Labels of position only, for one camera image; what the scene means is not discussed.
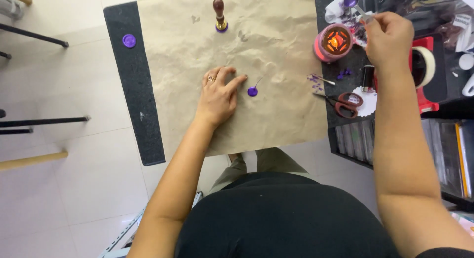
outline scissors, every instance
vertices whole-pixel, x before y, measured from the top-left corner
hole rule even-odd
[[[339,116],[344,117],[344,118],[351,118],[351,119],[355,118],[359,114],[359,111],[357,111],[357,108],[364,103],[364,100],[362,100],[362,97],[360,97],[358,94],[355,94],[353,92],[345,92],[339,95],[337,99],[331,98],[327,95],[318,94],[318,93],[313,93],[313,94],[324,97],[326,101],[328,101],[328,103],[334,107],[334,110],[336,111],[336,113]]]

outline table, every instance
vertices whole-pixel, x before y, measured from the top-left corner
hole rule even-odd
[[[315,0],[319,31],[322,31],[328,25],[324,20],[324,14],[326,5],[331,1],[333,0]],[[373,10],[373,2],[374,0],[365,0],[362,2],[362,8],[367,11]],[[148,61],[146,60],[145,46],[143,44],[137,2],[107,7],[104,9],[104,16],[142,163],[145,166],[164,163],[163,142]],[[137,44],[132,49],[128,49],[122,43],[122,37],[127,33],[133,34],[137,39]],[[446,75],[448,85],[447,96],[444,102],[459,99],[461,97],[461,90],[470,77],[468,72],[457,71],[459,77],[456,78],[451,73],[451,70],[449,70],[455,66],[459,56],[459,54],[454,52],[445,51],[444,62],[447,70],[445,70],[443,75]],[[323,63],[322,72],[325,79],[335,80],[339,71],[347,67],[353,72],[351,75],[345,76],[343,80],[338,81],[335,86],[325,83],[326,94],[339,95],[342,92],[352,91],[360,86],[362,84],[362,68],[364,65],[370,65],[370,62],[365,55],[364,49],[355,45],[344,58],[331,64]],[[337,116],[331,105],[327,104],[326,107],[328,127],[374,118],[374,115],[371,115],[349,120]]]

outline black metal leg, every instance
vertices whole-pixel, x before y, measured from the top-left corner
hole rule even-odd
[[[0,51],[0,56],[6,58],[6,59],[11,59],[11,55],[10,54],[7,54],[7,53],[4,53],[4,52],[1,52]]]
[[[9,26],[9,25],[1,24],[1,23],[0,23],[0,30],[10,31],[10,32],[25,35],[25,36],[28,36],[28,37],[49,41],[49,42],[52,42],[52,43],[59,44],[62,47],[69,47],[69,43],[67,43],[67,41],[62,41],[62,40],[58,40],[58,39],[55,39],[55,38],[46,37],[46,36],[43,36],[41,34],[37,34],[37,33],[34,33],[34,32],[22,30],[22,29],[18,29],[18,28]]]
[[[0,130],[0,135],[28,134],[28,133],[33,133],[33,129],[4,129],[4,130]]]
[[[71,117],[71,118],[3,121],[3,122],[0,122],[0,128],[58,124],[58,123],[72,123],[72,122],[86,122],[86,121],[89,121],[89,119],[91,119],[89,116],[85,116],[85,117]]]

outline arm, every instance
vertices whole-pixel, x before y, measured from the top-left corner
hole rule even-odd
[[[233,67],[216,67],[202,79],[193,122],[184,135],[146,207],[127,257],[171,258],[181,226],[191,210],[204,156],[214,130],[233,113],[237,87],[245,75],[224,84]],[[213,76],[215,81],[208,81]]]
[[[406,258],[438,247],[474,251],[474,240],[441,202],[408,67],[412,24],[397,14],[382,13],[366,28],[367,55],[379,81],[374,172],[382,222]]]

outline white scalloped paper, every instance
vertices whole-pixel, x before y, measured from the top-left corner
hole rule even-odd
[[[363,92],[362,86],[359,86],[352,92],[358,94],[362,97],[362,100],[364,100],[364,103],[357,108],[357,111],[359,112],[358,116],[369,116],[375,112],[377,106],[377,93],[375,91]]]

